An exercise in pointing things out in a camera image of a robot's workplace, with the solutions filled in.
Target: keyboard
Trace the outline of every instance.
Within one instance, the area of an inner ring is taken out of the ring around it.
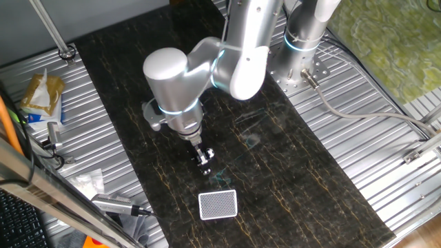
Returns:
[[[51,248],[39,210],[2,189],[0,247]]]

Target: orange object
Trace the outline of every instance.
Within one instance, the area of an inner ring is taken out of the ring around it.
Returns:
[[[83,248],[109,248],[107,245],[103,245],[95,239],[88,236],[85,239]]]
[[[11,116],[9,116],[8,109],[6,108],[5,102],[0,97],[0,118],[1,122],[3,122],[3,126],[5,127],[6,135],[8,135],[9,144],[16,149],[21,155],[25,156],[23,150],[21,149],[19,139],[17,138],[17,133],[15,132],[14,125],[11,121]]]

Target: ribbed metal surface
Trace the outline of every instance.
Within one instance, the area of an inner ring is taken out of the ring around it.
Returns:
[[[63,148],[58,152],[63,156],[73,156],[76,161],[75,165],[65,165],[60,170],[61,175],[72,178],[101,168],[106,194],[130,198],[134,204],[151,209],[81,55],[75,57],[75,66],[68,67],[57,52],[46,52],[3,68],[0,70],[0,80],[10,96],[18,102],[34,73],[43,73],[47,68],[48,74],[60,76],[66,87],[62,102],[65,120],[60,128]],[[46,131],[32,135],[39,141],[48,137]],[[60,225],[56,218],[48,214],[43,217],[48,233],[55,242],[73,231],[73,228]],[[147,217],[146,222],[149,247],[168,247],[158,221],[154,217]]]
[[[325,51],[342,52],[338,48]],[[374,82],[352,64],[320,51],[318,55],[331,71],[320,88],[337,110],[352,114],[396,112]],[[441,195],[441,163],[433,152],[410,165],[404,163],[402,157],[420,145],[420,137],[404,121],[339,118],[310,87],[292,94],[289,100],[392,231]]]
[[[227,7],[226,7],[226,0],[212,0],[214,5],[219,9],[220,13],[226,17],[227,16]],[[271,38],[271,45],[275,45],[277,43],[280,43],[283,38],[283,32],[285,31],[285,26],[287,24],[287,19],[285,16],[285,12],[283,10],[280,10],[280,13],[278,15],[276,28],[274,28],[274,33]]]
[[[439,104],[441,104],[441,87],[405,104],[404,107],[414,118],[420,120]],[[431,123],[431,125],[437,130],[441,129],[441,118]]]

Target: gray cable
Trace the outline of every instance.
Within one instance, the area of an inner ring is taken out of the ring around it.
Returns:
[[[410,121],[412,123],[415,123],[416,125],[419,125],[420,127],[424,128],[425,130],[429,131],[433,136],[435,136],[437,133],[433,131],[432,128],[430,128],[428,125],[422,123],[421,121],[417,121],[414,118],[402,115],[402,114],[396,114],[396,113],[372,113],[372,114],[343,114],[342,112],[339,112],[338,110],[334,109],[328,101],[326,101],[325,96],[323,96],[322,91],[320,88],[316,88],[316,92],[319,95],[319,97],[322,99],[323,103],[326,105],[326,107],[331,110],[334,114],[343,117],[343,118],[373,118],[373,117],[381,117],[381,116],[387,116],[387,117],[395,117],[400,118],[405,121]]]

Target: plastic bag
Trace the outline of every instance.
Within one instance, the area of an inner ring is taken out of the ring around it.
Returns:
[[[96,169],[92,172],[81,174],[68,180],[89,200],[96,194],[104,194],[103,172]]]

